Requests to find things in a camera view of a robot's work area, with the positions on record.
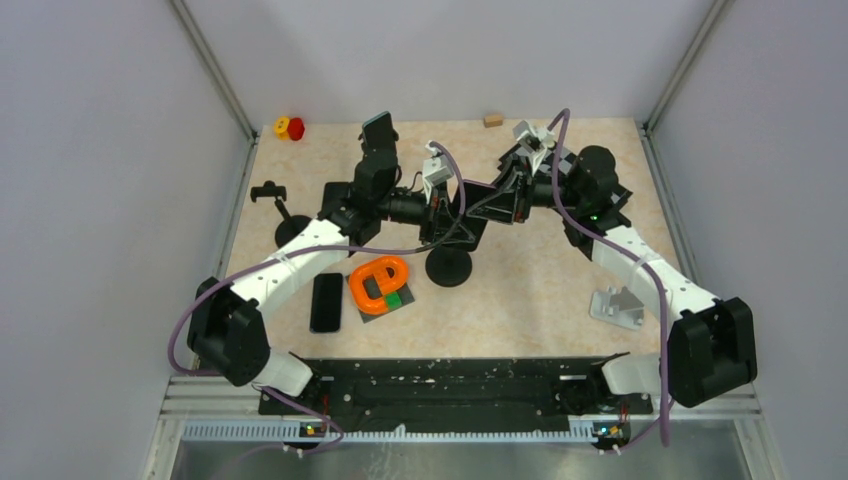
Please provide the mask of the black phone with purple edge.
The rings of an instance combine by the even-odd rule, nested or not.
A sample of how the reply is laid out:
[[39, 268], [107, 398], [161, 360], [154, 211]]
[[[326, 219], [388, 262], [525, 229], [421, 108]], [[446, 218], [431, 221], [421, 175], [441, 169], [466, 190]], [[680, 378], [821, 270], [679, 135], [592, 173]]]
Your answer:
[[512, 224], [515, 216], [515, 194], [490, 184], [464, 180], [466, 208], [462, 227], [469, 239], [460, 246], [461, 250], [473, 252], [477, 249], [489, 222]]

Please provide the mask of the teal edged black phone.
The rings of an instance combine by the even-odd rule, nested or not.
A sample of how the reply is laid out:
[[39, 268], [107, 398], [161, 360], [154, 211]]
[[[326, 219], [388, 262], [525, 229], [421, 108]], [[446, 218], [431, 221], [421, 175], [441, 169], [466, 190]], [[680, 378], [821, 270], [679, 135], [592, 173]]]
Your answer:
[[363, 122], [358, 139], [363, 152], [386, 150], [396, 154], [399, 134], [394, 128], [391, 113], [384, 111]]

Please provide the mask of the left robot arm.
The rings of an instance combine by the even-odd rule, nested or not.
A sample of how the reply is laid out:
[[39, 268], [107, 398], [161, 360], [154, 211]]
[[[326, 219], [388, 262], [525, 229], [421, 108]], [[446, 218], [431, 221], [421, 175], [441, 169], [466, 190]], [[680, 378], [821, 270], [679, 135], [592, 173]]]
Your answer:
[[368, 243], [382, 222], [426, 225], [439, 205], [430, 194], [397, 185], [395, 147], [364, 143], [362, 150], [352, 180], [327, 186], [318, 215], [293, 239], [260, 263], [198, 287], [177, 325], [189, 328], [187, 346], [207, 365], [202, 375], [236, 387], [270, 386], [297, 413], [317, 407], [321, 388], [312, 369], [270, 345], [266, 317], [327, 268], [354, 253], [373, 253]]

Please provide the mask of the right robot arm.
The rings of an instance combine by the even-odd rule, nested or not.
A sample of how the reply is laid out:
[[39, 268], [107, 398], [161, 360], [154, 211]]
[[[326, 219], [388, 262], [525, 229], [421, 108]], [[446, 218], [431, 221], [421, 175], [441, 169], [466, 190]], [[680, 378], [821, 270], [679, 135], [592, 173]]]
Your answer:
[[605, 147], [579, 153], [515, 146], [499, 160], [498, 188], [515, 187], [517, 211], [550, 207], [563, 214], [570, 244], [622, 282], [660, 323], [657, 354], [604, 361], [586, 385], [589, 404], [612, 412], [629, 394], [656, 395], [692, 408], [758, 376], [753, 313], [738, 297], [721, 299], [653, 250], [622, 213], [630, 191]]

